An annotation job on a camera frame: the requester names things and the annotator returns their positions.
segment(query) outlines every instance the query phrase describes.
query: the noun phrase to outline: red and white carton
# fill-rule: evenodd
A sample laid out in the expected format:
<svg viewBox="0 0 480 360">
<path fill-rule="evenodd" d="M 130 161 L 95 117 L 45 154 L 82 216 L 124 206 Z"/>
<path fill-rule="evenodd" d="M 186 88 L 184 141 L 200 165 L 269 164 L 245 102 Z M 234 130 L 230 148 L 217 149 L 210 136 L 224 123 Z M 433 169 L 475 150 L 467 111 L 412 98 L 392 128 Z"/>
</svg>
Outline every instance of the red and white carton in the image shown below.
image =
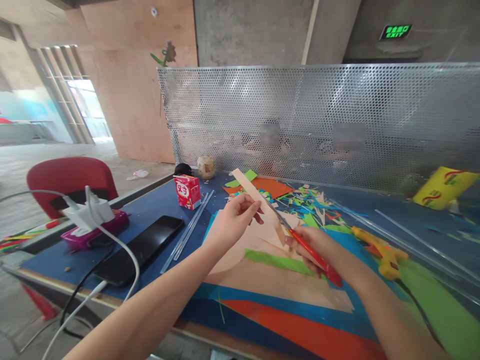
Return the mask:
<svg viewBox="0 0 480 360">
<path fill-rule="evenodd" d="M 180 206 L 194 210 L 200 205 L 200 184 L 197 177 L 188 175 L 176 177 L 175 187 Z"/>
</svg>

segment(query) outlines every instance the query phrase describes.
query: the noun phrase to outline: floor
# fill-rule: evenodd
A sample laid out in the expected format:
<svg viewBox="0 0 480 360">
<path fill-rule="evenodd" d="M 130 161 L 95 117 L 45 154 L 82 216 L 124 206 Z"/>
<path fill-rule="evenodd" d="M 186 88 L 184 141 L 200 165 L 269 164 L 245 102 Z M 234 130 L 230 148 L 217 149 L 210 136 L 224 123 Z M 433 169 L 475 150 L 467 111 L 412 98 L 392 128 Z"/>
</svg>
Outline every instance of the floor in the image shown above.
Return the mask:
<svg viewBox="0 0 480 360">
<path fill-rule="evenodd" d="M 59 157 L 87 156 L 104 161 L 111 169 L 118 194 L 121 196 L 155 179 L 173 172 L 174 165 L 119 158 L 111 140 L 102 139 L 95 146 L 65 143 L 36 143 L 0 146 L 0 198 L 27 189 L 26 175 L 35 164 Z M 146 170 L 143 179 L 126 179 L 136 170 Z M 0 204 L 0 237 L 45 223 L 48 220 L 31 195 L 22 195 Z M 19 283 L 0 271 L 0 349 L 1 360 L 38 360 L 58 329 L 56 321 L 43 331 L 31 345 L 19 354 L 33 335 L 47 325 L 41 313 L 24 293 Z M 75 323 L 72 328 L 80 333 L 88 330 Z M 60 335 L 50 360 L 58 360 L 77 343 L 67 335 Z M 171 335 L 160 346 L 164 359 L 209 359 L 211 349 L 192 346 L 188 341 Z"/>
<path fill-rule="evenodd" d="M 45 160 L 86 156 L 105 162 L 113 174 L 118 194 L 124 195 L 143 187 L 156 179 L 174 172 L 175 165 L 120 158 L 111 138 L 96 140 L 96 145 L 67 143 L 36 143 L 16 146 L 0 146 L 0 198 L 27 190 L 26 176 L 29 169 Z M 145 178 L 127 181 L 133 172 L 146 170 Z M 21 195 L 0 205 L 0 237 L 44 224 L 49 218 L 31 195 Z"/>
</svg>

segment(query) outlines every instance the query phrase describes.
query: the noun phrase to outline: scissor blade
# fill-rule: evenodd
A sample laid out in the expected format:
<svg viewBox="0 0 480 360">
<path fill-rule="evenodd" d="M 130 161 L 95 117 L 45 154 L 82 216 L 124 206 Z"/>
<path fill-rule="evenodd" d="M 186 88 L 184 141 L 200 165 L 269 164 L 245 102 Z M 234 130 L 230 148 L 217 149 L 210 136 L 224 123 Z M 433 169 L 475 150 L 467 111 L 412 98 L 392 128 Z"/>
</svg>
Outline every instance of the scissor blade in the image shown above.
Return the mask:
<svg viewBox="0 0 480 360">
<path fill-rule="evenodd" d="M 287 229 L 291 230 L 292 227 L 289 225 L 289 223 L 285 220 L 285 218 L 279 214 L 279 212 L 277 210 L 275 210 L 275 208 L 272 206 L 272 204 L 267 200 L 266 203 L 268 204 L 268 206 L 270 207 L 270 209 L 273 210 L 273 212 L 275 213 L 275 215 L 277 216 L 278 220 L 280 220 L 280 222 L 283 224 L 283 226 L 285 226 Z"/>
</svg>

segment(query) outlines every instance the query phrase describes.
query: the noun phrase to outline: red scissors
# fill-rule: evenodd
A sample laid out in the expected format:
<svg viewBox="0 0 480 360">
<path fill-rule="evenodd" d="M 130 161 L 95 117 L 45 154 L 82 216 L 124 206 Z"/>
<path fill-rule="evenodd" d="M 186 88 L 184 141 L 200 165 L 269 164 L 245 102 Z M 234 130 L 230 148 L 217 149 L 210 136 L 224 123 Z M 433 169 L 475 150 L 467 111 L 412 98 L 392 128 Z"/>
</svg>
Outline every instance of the red scissors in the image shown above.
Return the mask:
<svg viewBox="0 0 480 360">
<path fill-rule="evenodd" d="M 278 211 L 275 210 L 275 208 L 270 204 L 268 201 L 266 201 L 270 209 L 273 210 L 273 212 L 276 214 L 280 222 L 282 223 L 283 226 L 285 226 L 286 230 L 290 233 L 291 237 L 294 238 L 305 250 L 308 251 L 308 253 L 315 259 L 315 261 L 320 265 L 320 272 L 326 276 L 328 280 L 331 281 L 332 284 L 335 286 L 341 288 L 343 283 L 342 283 L 342 278 L 338 274 L 338 272 L 335 271 L 333 267 L 328 264 L 323 257 L 319 255 L 318 252 L 314 250 L 314 248 L 304 240 L 303 237 L 301 237 L 298 233 L 295 232 L 295 230 L 292 229 L 292 227 L 289 225 L 289 223 L 283 218 L 282 215 L 279 214 Z"/>
</svg>

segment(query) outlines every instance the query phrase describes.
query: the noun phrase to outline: scissor handle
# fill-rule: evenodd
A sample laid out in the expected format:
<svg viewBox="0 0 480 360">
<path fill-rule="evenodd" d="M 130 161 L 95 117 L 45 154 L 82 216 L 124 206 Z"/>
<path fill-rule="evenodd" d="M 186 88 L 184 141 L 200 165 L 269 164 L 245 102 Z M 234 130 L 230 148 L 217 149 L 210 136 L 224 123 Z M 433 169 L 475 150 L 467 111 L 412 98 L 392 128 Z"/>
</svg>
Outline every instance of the scissor handle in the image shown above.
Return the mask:
<svg viewBox="0 0 480 360">
<path fill-rule="evenodd" d="M 301 237 L 298 233 L 296 233 L 293 229 L 290 231 L 291 236 L 305 249 L 308 253 L 315 259 L 315 261 L 320 265 L 320 271 L 322 274 L 326 276 L 328 280 L 331 281 L 332 284 L 341 288 L 343 286 L 342 278 L 335 271 L 333 267 L 328 264 L 323 257 L 319 255 L 318 252 L 314 250 L 314 248 L 305 241 L 303 237 Z"/>
</svg>

